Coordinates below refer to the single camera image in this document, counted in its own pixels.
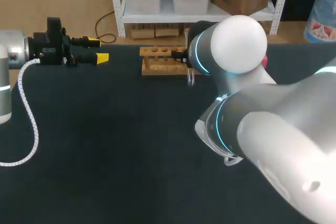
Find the robotic arm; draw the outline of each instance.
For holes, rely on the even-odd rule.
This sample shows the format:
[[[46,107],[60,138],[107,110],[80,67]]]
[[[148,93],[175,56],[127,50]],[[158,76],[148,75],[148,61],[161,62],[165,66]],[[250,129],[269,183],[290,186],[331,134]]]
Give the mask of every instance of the robotic arm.
[[[189,61],[219,91],[195,130],[227,165],[249,160],[300,213],[336,223],[336,60],[278,86],[260,64],[266,47],[263,28],[246,16],[193,39]]]
[[[75,54],[72,46],[82,46],[86,48],[86,52]],[[69,67],[76,67],[78,63],[97,65],[109,60],[109,54],[93,52],[88,49],[89,47],[100,47],[100,40],[88,37],[70,39],[65,28],[62,28],[59,18],[48,17],[47,31],[34,33],[33,37],[27,38],[23,32],[17,30],[0,30],[0,124],[7,122],[12,115],[8,69],[20,69],[17,84],[34,130],[34,146],[28,156],[13,163],[0,162],[0,166],[17,166],[25,163],[34,155],[38,146],[37,125],[23,89],[24,71],[32,64],[65,63]]]

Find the black table surface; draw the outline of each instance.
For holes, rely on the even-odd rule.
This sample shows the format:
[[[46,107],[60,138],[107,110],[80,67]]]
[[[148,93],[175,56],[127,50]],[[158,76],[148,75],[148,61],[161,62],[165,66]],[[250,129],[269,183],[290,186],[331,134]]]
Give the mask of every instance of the black table surface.
[[[194,132],[216,98],[210,77],[142,77],[139,46],[103,46],[97,67],[32,66],[24,88],[40,143],[24,165],[0,167],[1,223],[311,223],[249,161],[226,167]],[[336,45],[271,45],[267,71],[299,81]],[[33,132],[12,91],[0,161],[27,155]]]

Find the black cable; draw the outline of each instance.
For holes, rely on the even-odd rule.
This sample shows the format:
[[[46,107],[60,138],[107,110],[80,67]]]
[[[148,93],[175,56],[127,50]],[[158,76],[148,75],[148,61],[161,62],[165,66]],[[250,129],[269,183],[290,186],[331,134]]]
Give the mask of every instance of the black cable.
[[[96,37],[97,37],[97,39],[100,39],[101,40],[101,42],[103,42],[103,43],[106,43],[106,44],[110,44],[110,43],[113,43],[113,42],[115,42],[116,40],[117,40],[117,37],[114,35],[114,34],[111,34],[111,33],[108,33],[108,34],[103,34],[103,35],[98,35],[98,32],[97,32],[97,26],[98,26],[98,24],[99,24],[99,22],[103,19],[103,18],[105,18],[105,17],[107,17],[107,16],[109,16],[109,15],[112,15],[114,13],[114,11],[112,11],[112,12],[110,12],[110,13],[107,13],[107,14],[105,14],[104,16],[102,16],[97,22],[96,22],[96,25],[95,25],[95,32],[96,32]],[[105,36],[113,36],[114,37],[114,39],[113,40],[111,40],[111,41],[104,41],[104,40],[102,40],[101,38],[102,37],[105,37]]]

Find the white shelf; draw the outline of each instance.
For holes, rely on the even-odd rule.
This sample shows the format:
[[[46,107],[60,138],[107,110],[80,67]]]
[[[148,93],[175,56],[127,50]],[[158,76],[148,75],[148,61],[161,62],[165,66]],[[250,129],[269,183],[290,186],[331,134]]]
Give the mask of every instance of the white shelf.
[[[257,21],[273,20],[275,8],[270,1],[268,7],[251,15]],[[231,16],[212,3],[209,3],[206,15],[176,15],[174,13],[173,0],[161,0],[161,13],[151,15],[137,15],[129,13],[127,3],[121,20],[124,23],[194,23],[200,20],[220,22]]]
[[[284,9],[285,0],[277,0],[274,7],[272,2],[268,3],[268,7],[251,15],[258,21],[272,20],[270,34],[276,34],[282,10]],[[125,37],[126,23],[194,23],[200,20],[210,22],[220,22],[230,16],[227,12],[218,8],[213,4],[209,4],[207,15],[175,15],[173,11],[172,0],[161,1],[161,13],[157,15],[135,15],[128,11],[125,1],[113,0],[114,11],[116,13],[116,21],[118,33],[120,37]]]

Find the white cable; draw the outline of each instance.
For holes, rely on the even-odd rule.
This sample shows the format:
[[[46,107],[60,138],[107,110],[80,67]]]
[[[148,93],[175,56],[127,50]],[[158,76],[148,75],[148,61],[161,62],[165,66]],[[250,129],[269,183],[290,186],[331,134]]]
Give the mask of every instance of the white cable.
[[[17,85],[19,87],[20,96],[21,96],[23,104],[24,104],[24,106],[26,108],[26,111],[28,113],[29,119],[30,119],[32,127],[33,127],[33,131],[34,131],[34,146],[33,146],[33,149],[31,149],[31,151],[28,154],[28,156],[26,156],[25,158],[21,159],[20,161],[13,162],[13,163],[3,163],[3,162],[0,162],[0,166],[17,166],[17,165],[21,165],[21,164],[27,162],[28,160],[30,160],[31,157],[35,154],[35,152],[37,150],[37,146],[38,146],[38,130],[37,130],[37,125],[36,125],[33,113],[31,112],[31,109],[30,109],[29,104],[27,102],[25,92],[23,90],[22,79],[23,79],[23,73],[25,72],[25,70],[30,65],[39,64],[39,63],[40,63],[39,59],[34,59],[34,60],[31,60],[31,61],[25,63],[23,65],[23,67],[21,68],[21,70],[20,70],[19,77],[18,77],[18,80],[17,80]]]

